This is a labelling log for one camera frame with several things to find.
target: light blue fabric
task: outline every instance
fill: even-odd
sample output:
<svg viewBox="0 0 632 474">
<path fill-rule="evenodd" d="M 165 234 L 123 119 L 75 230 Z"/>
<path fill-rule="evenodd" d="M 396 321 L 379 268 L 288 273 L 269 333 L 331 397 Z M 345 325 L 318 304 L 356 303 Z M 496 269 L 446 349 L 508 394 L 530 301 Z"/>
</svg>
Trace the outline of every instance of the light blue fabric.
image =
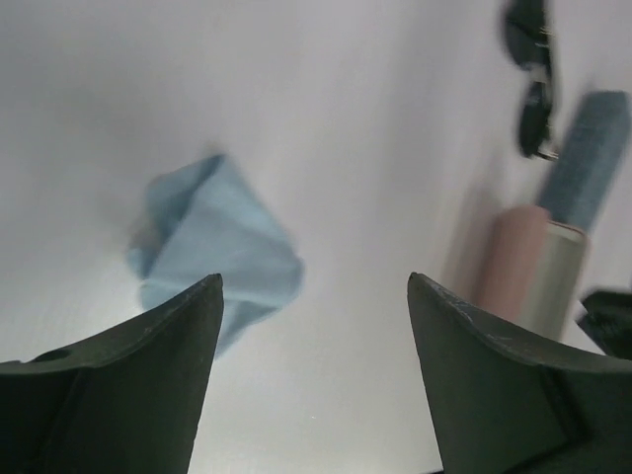
<svg viewBox="0 0 632 474">
<path fill-rule="evenodd" d="M 194 163 L 149 185 L 143 230 L 128 262 L 143 280 L 145 310 L 210 274 L 221 274 L 224 315 L 217 354 L 249 325 L 279 311 L 297 294 L 303 274 L 283 229 L 224 156 Z"/>
</svg>

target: folded cloth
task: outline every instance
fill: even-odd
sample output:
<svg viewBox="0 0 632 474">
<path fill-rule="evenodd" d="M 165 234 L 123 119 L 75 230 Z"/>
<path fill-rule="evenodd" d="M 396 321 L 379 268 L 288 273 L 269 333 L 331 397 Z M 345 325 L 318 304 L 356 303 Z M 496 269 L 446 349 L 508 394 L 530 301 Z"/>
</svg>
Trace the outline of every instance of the folded cloth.
<svg viewBox="0 0 632 474">
<path fill-rule="evenodd" d="M 216 353 L 297 294 L 303 274 L 287 235 L 234 164 L 214 156 L 151 183 L 148 225 L 127 261 L 143 280 L 145 310 L 210 274 L 223 278 L 224 315 Z"/>
</svg>

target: sunglasses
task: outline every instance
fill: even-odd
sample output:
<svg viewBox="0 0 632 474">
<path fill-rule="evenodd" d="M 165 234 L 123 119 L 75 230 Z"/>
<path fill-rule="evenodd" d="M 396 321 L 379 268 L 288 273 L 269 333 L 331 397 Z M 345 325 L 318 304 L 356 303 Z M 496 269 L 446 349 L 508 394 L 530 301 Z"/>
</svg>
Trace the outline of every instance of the sunglasses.
<svg viewBox="0 0 632 474">
<path fill-rule="evenodd" d="M 505 43 L 513 62 L 531 76 L 520 122 L 518 144 L 523 156 L 556 160 L 551 115 L 554 104 L 551 33 L 545 0 L 513 0 L 504 21 Z"/>
</svg>

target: black object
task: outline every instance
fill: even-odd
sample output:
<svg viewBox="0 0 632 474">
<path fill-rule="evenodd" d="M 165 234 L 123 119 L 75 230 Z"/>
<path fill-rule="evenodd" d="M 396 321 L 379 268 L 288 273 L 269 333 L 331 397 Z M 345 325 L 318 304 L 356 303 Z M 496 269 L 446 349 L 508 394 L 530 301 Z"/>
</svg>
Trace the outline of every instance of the black object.
<svg viewBox="0 0 632 474">
<path fill-rule="evenodd" d="M 555 343 L 426 276 L 411 322 L 445 472 L 632 472 L 632 362 Z"/>
<path fill-rule="evenodd" d="M 0 364 L 0 473 L 185 474 L 221 277 L 80 343 Z"/>
<path fill-rule="evenodd" d="M 518 144 L 525 157 L 556 160 L 552 147 L 551 115 L 554 105 L 551 33 L 545 0 L 513 0 L 504 21 L 505 42 L 513 62 L 529 71 L 527 90 L 518 126 Z"/>
<path fill-rule="evenodd" d="M 578 325 L 609 356 L 632 360 L 632 293 L 595 291 Z"/>
</svg>

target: eyeglass case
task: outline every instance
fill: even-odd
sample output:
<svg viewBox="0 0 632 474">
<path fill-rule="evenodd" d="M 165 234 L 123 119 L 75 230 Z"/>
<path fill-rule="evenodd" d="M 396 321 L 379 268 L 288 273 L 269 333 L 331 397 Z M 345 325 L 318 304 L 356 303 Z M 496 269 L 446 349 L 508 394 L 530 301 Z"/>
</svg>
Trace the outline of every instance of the eyeglass case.
<svg viewBox="0 0 632 474">
<path fill-rule="evenodd" d="M 590 232 L 624 156 L 630 123 L 625 92 L 585 95 L 537 202 L 551 220 Z"/>
<path fill-rule="evenodd" d="M 588 237 L 524 205 L 496 220 L 474 304 L 540 336 L 559 340 Z"/>
</svg>

